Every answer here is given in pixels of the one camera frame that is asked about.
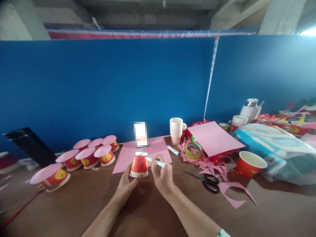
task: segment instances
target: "white thermos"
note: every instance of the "white thermos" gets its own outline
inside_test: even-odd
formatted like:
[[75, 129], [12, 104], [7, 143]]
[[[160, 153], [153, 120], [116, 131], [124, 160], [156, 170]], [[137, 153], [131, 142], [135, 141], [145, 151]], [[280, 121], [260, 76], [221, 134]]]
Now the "white thermos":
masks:
[[248, 99], [240, 112], [241, 116], [245, 116], [248, 118], [247, 123], [255, 120], [261, 110], [261, 107], [257, 106], [257, 102], [257, 99]]

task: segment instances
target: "green tape roll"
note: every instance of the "green tape roll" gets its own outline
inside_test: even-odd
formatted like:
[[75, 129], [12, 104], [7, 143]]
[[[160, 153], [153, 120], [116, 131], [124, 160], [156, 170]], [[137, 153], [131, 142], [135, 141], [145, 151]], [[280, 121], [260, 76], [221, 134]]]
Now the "green tape roll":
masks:
[[[190, 147], [197, 148], [200, 151], [200, 153], [193, 154], [193, 153], [189, 152], [188, 148], [190, 148]], [[202, 157], [203, 149], [198, 143], [196, 143], [196, 142], [189, 142], [189, 143], [187, 143], [185, 145], [185, 153], [191, 159], [198, 160], [198, 159], [200, 159]]]

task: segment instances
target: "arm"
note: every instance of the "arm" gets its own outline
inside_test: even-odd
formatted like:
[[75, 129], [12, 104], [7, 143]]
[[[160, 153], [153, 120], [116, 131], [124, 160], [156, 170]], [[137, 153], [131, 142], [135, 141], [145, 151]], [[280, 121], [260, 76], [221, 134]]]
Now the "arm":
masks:
[[125, 205], [132, 190], [137, 186], [142, 176], [132, 180], [129, 176], [132, 163], [126, 168], [119, 186], [110, 202], [92, 222], [82, 237], [106, 237], [109, 235], [121, 208]]
[[[167, 165], [160, 168], [155, 160]], [[216, 237], [221, 228], [175, 186], [172, 180], [172, 166], [162, 155], [153, 158], [151, 170], [158, 190], [173, 207], [188, 236]]]

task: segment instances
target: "pink paper circle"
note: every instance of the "pink paper circle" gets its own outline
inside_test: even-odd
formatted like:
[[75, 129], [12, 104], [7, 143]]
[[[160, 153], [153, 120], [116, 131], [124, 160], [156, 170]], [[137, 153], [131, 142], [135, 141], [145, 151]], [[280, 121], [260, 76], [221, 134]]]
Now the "pink paper circle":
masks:
[[41, 169], [33, 175], [33, 177], [30, 180], [30, 184], [38, 184], [44, 181], [45, 179], [49, 178], [54, 173], [56, 173], [57, 170], [59, 170], [62, 167], [62, 165], [62, 163], [56, 163]]
[[62, 154], [60, 157], [58, 157], [56, 159], [56, 162], [60, 163], [60, 162], [64, 162], [66, 160], [69, 160], [69, 159], [73, 158], [75, 155], [77, 155], [78, 152], [79, 152], [78, 149], [67, 151], [64, 154]]
[[95, 151], [94, 157], [102, 157], [110, 152], [112, 147], [110, 145], [101, 146], [98, 150]]
[[96, 147], [98, 145], [100, 145], [103, 142], [103, 138], [97, 138], [95, 140], [93, 140], [92, 142], [89, 143], [88, 147]]
[[201, 147], [207, 147], [208, 149], [205, 149], [206, 153], [207, 151], [209, 151], [210, 153], [216, 153], [222, 150], [222, 145], [211, 138], [204, 138], [201, 142], [200, 142]]
[[81, 147], [88, 145], [90, 142], [90, 139], [80, 140], [73, 146], [73, 149], [80, 149]]
[[116, 141], [115, 135], [109, 135], [106, 138], [104, 138], [102, 145], [111, 145], [113, 142]]
[[84, 158], [87, 158], [94, 152], [95, 152], [95, 147], [88, 147], [76, 155], [76, 160], [82, 160]]
[[218, 142], [225, 147], [228, 147], [230, 149], [235, 149], [236, 147], [240, 147], [239, 141], [237, 141], [235, 138], [232, 136], [219, 136], [218, 137]]

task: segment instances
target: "red stick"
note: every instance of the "red stick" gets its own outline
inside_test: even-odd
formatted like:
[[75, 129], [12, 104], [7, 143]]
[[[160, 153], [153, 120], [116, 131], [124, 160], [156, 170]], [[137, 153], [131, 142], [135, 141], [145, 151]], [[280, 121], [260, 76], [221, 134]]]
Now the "red stick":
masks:
[[39, 194], [39, 193], [40, 193], [41, 191], [43, 191], [43, 190], [44, 190], [44, 188], [38, 190], [37, 193], [35, 193], [34, 196], [31, 197], [31, 199], [28, 200], [28, 202], [25, 203], [25, 205], [24, 205], [23, 207], [21, 207], [20, 210], [18, 210], [10, 219], [8, 219], [8, 220], [4, 223], [4, 225], [2, 226], [2, 228], [6, 227], [6, 225], [9, 224], [9, 222], [12, 221], [12, 220], [14, 219], [14, 217], [16, 217], [16, 216], [27, 206], [27, 204], [29, 204], [29, 203], [37, 196], [37, 194]]

